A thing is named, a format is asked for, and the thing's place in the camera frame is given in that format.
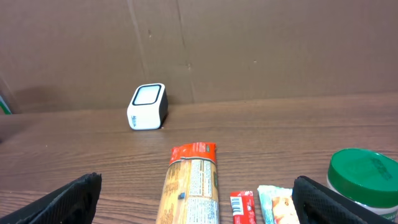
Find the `candy bar wrapper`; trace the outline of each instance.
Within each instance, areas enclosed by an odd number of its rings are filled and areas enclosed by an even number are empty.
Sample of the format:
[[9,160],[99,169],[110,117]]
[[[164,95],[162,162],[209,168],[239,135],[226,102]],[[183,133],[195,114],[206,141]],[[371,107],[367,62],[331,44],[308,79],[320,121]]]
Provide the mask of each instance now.
[[252,191],[231,192],[234,224],[256,224]]
[[260,185],[261,212],[266,224],[299,224],[292,200],[292,189]]

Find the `device screen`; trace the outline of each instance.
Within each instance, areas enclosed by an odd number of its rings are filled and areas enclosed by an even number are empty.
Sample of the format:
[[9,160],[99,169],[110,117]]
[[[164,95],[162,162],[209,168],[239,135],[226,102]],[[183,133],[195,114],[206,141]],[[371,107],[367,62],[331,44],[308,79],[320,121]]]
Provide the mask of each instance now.
[[157,95],[160,91],[160,85],[142,86],[132,102],[133,105],[148,105],[153,104],[157,100]]

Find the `cardboard wall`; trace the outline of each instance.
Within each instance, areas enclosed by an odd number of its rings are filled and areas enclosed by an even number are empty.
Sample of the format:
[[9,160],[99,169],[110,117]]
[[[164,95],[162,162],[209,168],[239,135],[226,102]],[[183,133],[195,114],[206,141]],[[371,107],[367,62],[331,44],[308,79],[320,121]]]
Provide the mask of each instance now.
[[0,79],[19,113],[398,91],[398,1],[0,2]]

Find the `nutrition label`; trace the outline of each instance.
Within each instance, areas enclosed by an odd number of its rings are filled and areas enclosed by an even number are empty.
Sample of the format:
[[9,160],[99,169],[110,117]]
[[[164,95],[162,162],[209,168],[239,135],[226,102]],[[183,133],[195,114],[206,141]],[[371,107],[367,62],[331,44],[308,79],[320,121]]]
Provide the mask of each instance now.
[[203,160],[192,160],[191,164],[191,182],[189,195],[202,196],[203,188]]
[[204,161],[205,163],[205,168],[203,170],[203,173],[205,175],[205,194],[204,196],[206,197],[211,197],[211,162],[209,161]]
[[218,224],[218,203],[208,198],[189,198],[187,207],[188,223]]

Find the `barcode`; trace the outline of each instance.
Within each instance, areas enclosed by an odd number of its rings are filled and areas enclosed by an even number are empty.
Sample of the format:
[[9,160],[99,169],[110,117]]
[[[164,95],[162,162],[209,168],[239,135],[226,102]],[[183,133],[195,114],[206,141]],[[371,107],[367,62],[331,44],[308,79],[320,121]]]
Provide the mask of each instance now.
[[232,216],[243,215],[242,197],[231,197]]

